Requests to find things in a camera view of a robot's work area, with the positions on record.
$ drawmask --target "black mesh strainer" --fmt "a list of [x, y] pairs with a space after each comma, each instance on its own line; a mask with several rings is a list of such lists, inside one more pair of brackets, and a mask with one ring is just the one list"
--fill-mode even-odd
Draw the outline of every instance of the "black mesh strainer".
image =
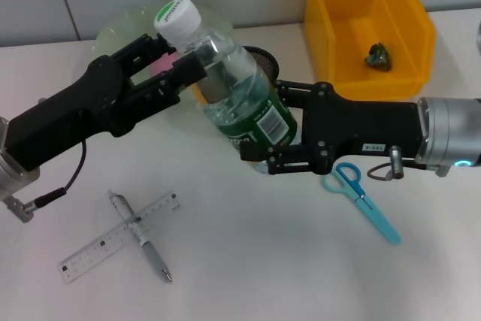
[[279, 63], [274, 58], [272, 54], [270, 54], [267, 50], [263, 50], [262, 48], [258, 47], [244, 47], [253, 56], [254, 60], [257, 62], [257, 65], [262, 68], [265, 75], [268, 76], [269, 81], [274, 84], [279, 77]]

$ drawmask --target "table surface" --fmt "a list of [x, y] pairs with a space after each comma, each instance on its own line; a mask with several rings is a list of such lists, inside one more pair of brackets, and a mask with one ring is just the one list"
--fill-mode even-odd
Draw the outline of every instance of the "table surface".
[[[420, 95], [481, 96], [481, 10], [430, 14], [437, 28], [431, 82]], [[286, 80], [312, 83], [302, 25], [238, 29]], [[0, 114], [11, 119], [82, 74], [91, 41], [0, 48]], [[114, 139], [87, 141], [75, 184], [21, 224], [0, 207], [0, 318], [48, 320], [476, 320], [481, 317], [481, 169], [447, 178], [408, 170], [363, 178], [401, 233], [388, 244], [314, 174], [267, 176], [238, 159], [189, 94]], [[23, 201], [66, 184], [80, 146], [41, 168]], [[363, 172], [385, 159], [344, 157]], [[70, 285], [57, 264], [118, 222], [107, 189], [135, 210], [170, 190], [183, 208], [150, 233], [174, 282], [155, 277], [130, 244]]]

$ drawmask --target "ruler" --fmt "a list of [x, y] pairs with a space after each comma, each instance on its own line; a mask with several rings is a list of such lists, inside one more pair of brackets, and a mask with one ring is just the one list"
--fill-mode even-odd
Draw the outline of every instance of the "ruler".
[[179, 208], [179, 198], [173, 192], [149, 204], [130, 220], [119, 224], [60, 262], [58, 269], [63, 280], [69, 284], [134, 241], [135, 237], [129, 229], [129, 223], [137, 222], [142, 230], [147, 232]]

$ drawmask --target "pen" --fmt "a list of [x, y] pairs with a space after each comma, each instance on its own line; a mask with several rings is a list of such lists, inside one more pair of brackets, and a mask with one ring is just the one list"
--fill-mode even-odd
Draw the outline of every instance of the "pen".
[[136, 220], [132, 220], [132, 216], [134, 216], [135, 212], [130, 207], [130, 204], [127, 202], [126, 198], [123, 195], [118, 195], [112, 192], [111, 189], [108, 190], [108, 197], [110, 202], [112, 202], [113, 206], [119, 212], [120, 216], [125, 221], [131, 220], [128, 226], [138, 243], [141, 245], [141, 249], [144, 251], [147, 260], [150, 263], [150, 267], [152, 267], [157, 274], [160, 274], [168, 282], [172, 282], [171, 272], [168, 270], [168, 267], [162, 257], [159, 255], [159, 252], [153, 246], [152, 242], [147, 239], [138, 222]]

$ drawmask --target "green bottle label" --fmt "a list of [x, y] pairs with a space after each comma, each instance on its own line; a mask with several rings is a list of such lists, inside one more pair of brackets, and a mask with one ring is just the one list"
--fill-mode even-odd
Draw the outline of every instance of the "green bottle label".
[[241, 141], [256, 142], [262, 147], [287, 145], [297, 132], [297, 122], [275, 92], [246, 119], [217, 127], [238, 150]]

